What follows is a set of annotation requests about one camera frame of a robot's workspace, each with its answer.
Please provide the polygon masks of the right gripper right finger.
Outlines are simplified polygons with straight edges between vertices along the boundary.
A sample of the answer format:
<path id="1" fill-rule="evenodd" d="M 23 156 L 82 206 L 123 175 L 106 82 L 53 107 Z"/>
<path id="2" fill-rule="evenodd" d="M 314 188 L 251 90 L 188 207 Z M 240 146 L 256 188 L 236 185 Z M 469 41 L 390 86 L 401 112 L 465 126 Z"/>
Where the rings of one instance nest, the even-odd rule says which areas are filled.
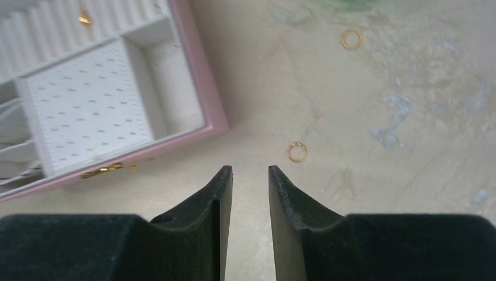
<path id="1" fill-rule="evenodd" d="M 277 280 L 494 280 L 495 226 L 467 214 L 340 215 L 268 168 Z"/>

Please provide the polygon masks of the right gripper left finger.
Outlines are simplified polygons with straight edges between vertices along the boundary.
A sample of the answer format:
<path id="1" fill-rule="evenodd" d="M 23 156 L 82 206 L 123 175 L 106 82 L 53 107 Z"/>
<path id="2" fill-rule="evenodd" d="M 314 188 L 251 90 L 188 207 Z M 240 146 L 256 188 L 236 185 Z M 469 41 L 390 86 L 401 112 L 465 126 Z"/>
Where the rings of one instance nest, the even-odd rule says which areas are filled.
<path id="1" fill-rule="evenodd" d="M 150 221 L 135 214 L 1 219 L 2 280 L 223 280 L 233 171 Z"/>

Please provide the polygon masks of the pink jewelry box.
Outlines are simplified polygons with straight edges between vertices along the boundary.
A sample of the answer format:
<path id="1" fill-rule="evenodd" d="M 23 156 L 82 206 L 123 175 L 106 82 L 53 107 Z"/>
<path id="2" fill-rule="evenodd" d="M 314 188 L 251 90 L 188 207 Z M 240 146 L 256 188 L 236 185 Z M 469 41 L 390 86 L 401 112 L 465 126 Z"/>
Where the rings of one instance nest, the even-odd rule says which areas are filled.
<path id="1" fill-rule="evenodd" d="M 1 200 L 228 130 L 187 1 L 1 2 Z"/>

